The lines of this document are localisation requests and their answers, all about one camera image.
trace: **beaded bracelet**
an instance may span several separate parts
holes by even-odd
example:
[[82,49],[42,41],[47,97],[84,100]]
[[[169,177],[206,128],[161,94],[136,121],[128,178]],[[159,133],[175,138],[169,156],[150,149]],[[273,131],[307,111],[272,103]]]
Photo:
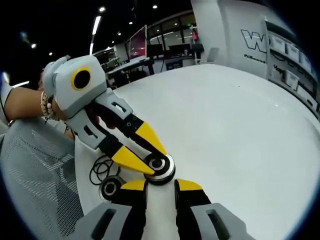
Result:
[[43,91],[41,94],[41,102],[40,102],[43,115],[46,120],[54,119],[58,121],[59,119],[55,116],[55,113],[52,109],[52,101],[53,101],[53,97],[48,97],[47,94]]

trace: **white tabletop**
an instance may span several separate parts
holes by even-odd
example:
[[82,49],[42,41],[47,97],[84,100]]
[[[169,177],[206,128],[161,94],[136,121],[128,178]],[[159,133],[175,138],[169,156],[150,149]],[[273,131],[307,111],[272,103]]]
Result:
[[[283,240],[314,197],[320,124],[294,96],[255,75],[204,64],[148,76],[115,90],[148,122],[175,160],[175,178],[200,184],[212,203],[242,219],[258,240]],[[134,151],[139,147],[111,131]],[[102,201],[89,171],[100,152],[76,141],[83,213]],[[125,181],[143,178],[123,170]],[[178,240],[174,186],[148,187],[142,239]]]
[[144,58],[139,58],[139,59],[133,59],[131,60],[130,62],[127,62],[125,64],[122,64],[118,67],[116,67],[115,69],[112,69],[111,71],[108,71],[106,74],[115,74],[119,71],[122,71],[122,70],[125,70],[126,68],[129,68],[133,65],[136,65],[136,64],[139,64],[139,63],[142,63],[142,62],[146,62],[146,61],[149,61],[150,60],[150,57],[144,57]]

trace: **letter w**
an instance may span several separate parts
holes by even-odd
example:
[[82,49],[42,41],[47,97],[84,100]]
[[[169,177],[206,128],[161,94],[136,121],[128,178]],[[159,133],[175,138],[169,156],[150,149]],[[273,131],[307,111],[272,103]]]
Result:
[[248,30],[241,30],[242,36],[245,40],[248,49],[258,50],[262,53],[267,53],[266,35],[262,37],[258,32],[253,31],[251,34]]

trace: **yellow plastic part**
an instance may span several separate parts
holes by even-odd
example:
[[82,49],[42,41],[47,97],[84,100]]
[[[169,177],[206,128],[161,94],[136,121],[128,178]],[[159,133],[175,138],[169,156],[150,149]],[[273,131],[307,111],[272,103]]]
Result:
[[178,178],[177,181],[179,183],[180,191],[202,190],[202,187],[193,181],[187,181],[181,178]]
[[157,150],[159,150],[163,155],[167,155],[165,148],[162,146],[154,130],[149,126],[148,123],[143,122],[143,124],[135,132],[137,135],[147,140],[151,145],[153,145]]
[[145,183],[146,183],[145,179],[130,181],[130,182],[127,182],[126,184],[123,184],[121,186],[121,189],[143,191],[145,188]]
[[120,167],[131,169],[143,174],[153,175],[155,171],[146,165],[139,157],[137,157],[126,146],[122,146],[111,158]]

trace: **yellow circle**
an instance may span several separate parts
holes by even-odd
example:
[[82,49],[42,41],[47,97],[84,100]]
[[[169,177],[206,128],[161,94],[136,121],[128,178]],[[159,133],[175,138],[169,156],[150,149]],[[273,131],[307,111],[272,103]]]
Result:
[[72,77],[71,77],[71,86],[74,90],[77,90],[77,91],[80,91],[80,90],[83,90],[86,88],[86,86],[88,86],[88,84],[82,88],[77,88],[76,85],[75,85],[75,79],[76,79],[76,76],[78,73],[82,72],[82,71],[87,71],[89,74],[90,74],[90,77],[91,77],[91,72],[89,70],[89,68],[87,67],[80,67],[78,68],[73,74],[72,74]]

